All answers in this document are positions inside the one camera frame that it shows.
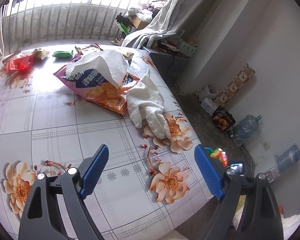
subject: basket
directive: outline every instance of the basket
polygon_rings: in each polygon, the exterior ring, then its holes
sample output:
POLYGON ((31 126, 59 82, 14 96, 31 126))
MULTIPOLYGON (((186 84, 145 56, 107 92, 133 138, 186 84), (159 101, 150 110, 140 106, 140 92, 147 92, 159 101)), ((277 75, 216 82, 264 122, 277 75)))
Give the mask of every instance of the basket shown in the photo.
POLYGON ((195 51, 195 47, 194 46, 191 46, 190 44, 186 43, 185 41, 183 41, 179 46, 178 46, 178 50, 188 56, 188 57, 191 57, 192 54, 194 53, 195 51))

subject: green object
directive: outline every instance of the green object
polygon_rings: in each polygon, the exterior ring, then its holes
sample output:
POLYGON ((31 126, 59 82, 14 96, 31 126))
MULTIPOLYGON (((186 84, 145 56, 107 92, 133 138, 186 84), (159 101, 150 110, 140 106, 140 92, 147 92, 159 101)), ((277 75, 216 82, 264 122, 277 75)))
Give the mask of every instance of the green object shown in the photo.
POLYGON ((122 23, 120 23, 120 27, 122 28, 123 32, 124 32, 126 35, 129 35, 129 34, 130 34, 130 32, 129 32, 129 30, 127 29, 127 27, 124 26, 122 23))
POLYGON ((59 57, 72 57, 73 56, 73 50, 71 52, 69 51, 56 51, 52 55, 53 57, 59 58, 59 57))

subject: white towel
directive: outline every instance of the white towel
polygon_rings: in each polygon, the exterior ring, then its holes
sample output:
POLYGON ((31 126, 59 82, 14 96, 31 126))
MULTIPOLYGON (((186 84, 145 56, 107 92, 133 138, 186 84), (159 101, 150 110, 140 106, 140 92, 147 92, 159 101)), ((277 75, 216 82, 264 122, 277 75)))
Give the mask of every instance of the white towel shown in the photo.
POLYGON ((150 79, 150 70, 127 92, 128 112, 135 127, 142 127, 146 119, 149 128, 159 139, 171 139, 170 130, 163 117, 164 99, 157 86, 150 79))

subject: checkered pattern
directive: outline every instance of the checkered pattern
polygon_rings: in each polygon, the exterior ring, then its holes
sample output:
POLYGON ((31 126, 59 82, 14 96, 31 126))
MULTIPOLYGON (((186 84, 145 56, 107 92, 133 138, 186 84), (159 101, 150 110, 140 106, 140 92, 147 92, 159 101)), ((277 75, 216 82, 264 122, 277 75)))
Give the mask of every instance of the checkered pattern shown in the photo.
MULTIPOLYGON (((141 77, 150 68, 151 79, 164 97, 165 111, 174 116, 183 113, 157 70, 145 60, 149 54, 131 51, 134 56, 128 71, 141 77)), ((7 164, 24 161, 31 169, 33 165, 40 169, 45 160, 54 160, 78 166, 102 143, 109 147, 109 161, 94 193, 84 202, 105 239, 158 239, 212 197, 194 160, 194 148, 200 141, 189 122, 193 148, 180 155, 171 152, 170 147, 159 148, 154 158, 170 162, 172 167, 189 167, 186 182, 190 191, 173 204, 159 203, 156 193, 149 190, 146 150, 140 147, 148 143, 141 136, 143 131, 128 115, 122 117, 90 102, 69 104, 77 97, 52 75, 63 64, 54 61, 48 57, 44 67, 34 68, 29 93, 10 89, 7 77, 0 77, 0 222, 13 239, 18 239, 20 221, 3 187, 7 164)), ((58 201, 67 233, 76 238, 62 195, 58 201)))

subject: pile of clothes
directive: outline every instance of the pile of clothes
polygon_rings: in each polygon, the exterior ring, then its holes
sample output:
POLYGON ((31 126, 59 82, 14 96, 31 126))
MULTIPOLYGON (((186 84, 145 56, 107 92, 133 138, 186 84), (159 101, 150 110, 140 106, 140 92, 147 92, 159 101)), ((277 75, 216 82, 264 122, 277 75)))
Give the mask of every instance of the pile of clothes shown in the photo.
POLYGON ((131 7, 124 16, 136 15, 140 20, 150 23, 166 2, 167 0, 156 0, 150 3, 140 3, 137 7, 131 7))

